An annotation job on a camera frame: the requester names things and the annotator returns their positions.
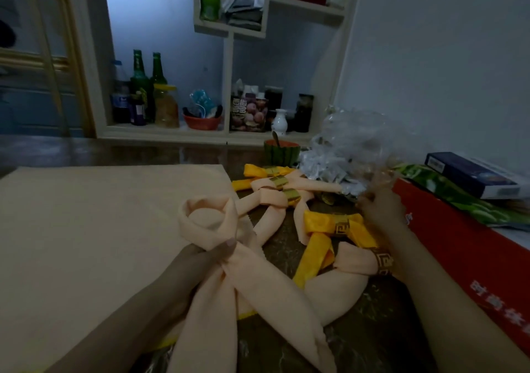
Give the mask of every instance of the jar with yellow lid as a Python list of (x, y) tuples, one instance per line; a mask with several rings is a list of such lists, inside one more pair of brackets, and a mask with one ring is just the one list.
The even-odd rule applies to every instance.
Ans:
[(161, 127), (180, 127), (179, 106), (173, 97), (176, 87), (167, 84), (154, 84), (153, 87), (156, 106), (155, 124)]

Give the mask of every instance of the table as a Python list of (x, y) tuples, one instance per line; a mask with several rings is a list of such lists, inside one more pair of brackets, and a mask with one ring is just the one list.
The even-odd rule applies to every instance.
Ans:
[[(243, 165), (263, 165), (259, 148), (149, 143), (33, 136), (0, 136), (0, 178), (19, 166), (129, 166), (162, 164), (222, 164), (232, 180), (243, 177)], [(240, 197), (249, 194), (240, 192)], [(328, 206), (309, 203), (312, 211), (353, 213), (346, 200)], [(252, 223), (265, 207), (249, 216)], [(305, 247), (298, 242), (293, 209), (263, 247), (267, 259), (293, 277)], [(237, 370), (247, 372), (313, 372), (302, 356), (260, 316), (238, 321)], [(370, 278), (355, 306), (324, 329), (339, 372), (436, 371), (414, 305), (405, 285), (393, 277)], [(164, 373), (171, 347), (141, 356), (132, 372), (143, 373), (155, 360), (151, 372)]]

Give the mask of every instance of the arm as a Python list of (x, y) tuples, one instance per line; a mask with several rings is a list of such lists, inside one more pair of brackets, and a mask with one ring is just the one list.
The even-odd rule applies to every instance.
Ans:
[(231, 239), (210, 251), (185, 247), (162, 275), (125, 302), (50, 367), (47, 373), (125, 372), (171, 321), (181, 316), (192, 289), (235, 249)]
[(358, 201), (388, 243), (441, 372), (529, 372), (530, 360), (452, 280), (405, 224), (400, 197), (380, 186)]

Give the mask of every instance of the red bowl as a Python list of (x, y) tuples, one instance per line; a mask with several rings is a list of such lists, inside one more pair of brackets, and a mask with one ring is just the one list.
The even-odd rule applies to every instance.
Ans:
[(210, 117), (209, 119), (201, 119), (199, 117), (191, 117), (184, 115), (184, 121), (189, 128), (193, 130), (217, 130), (219, 123), (221, 123), (221, 116)]

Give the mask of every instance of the clear plastic bag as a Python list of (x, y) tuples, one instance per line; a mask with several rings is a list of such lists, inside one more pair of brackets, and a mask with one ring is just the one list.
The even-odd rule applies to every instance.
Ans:
[(299, 168), (310, 179), (340, 183), (345, 194), (357, 195), (377, 171), (423, 163), (428, 152), (426, 140), (385, 115), (339, 110), (301, 152)]

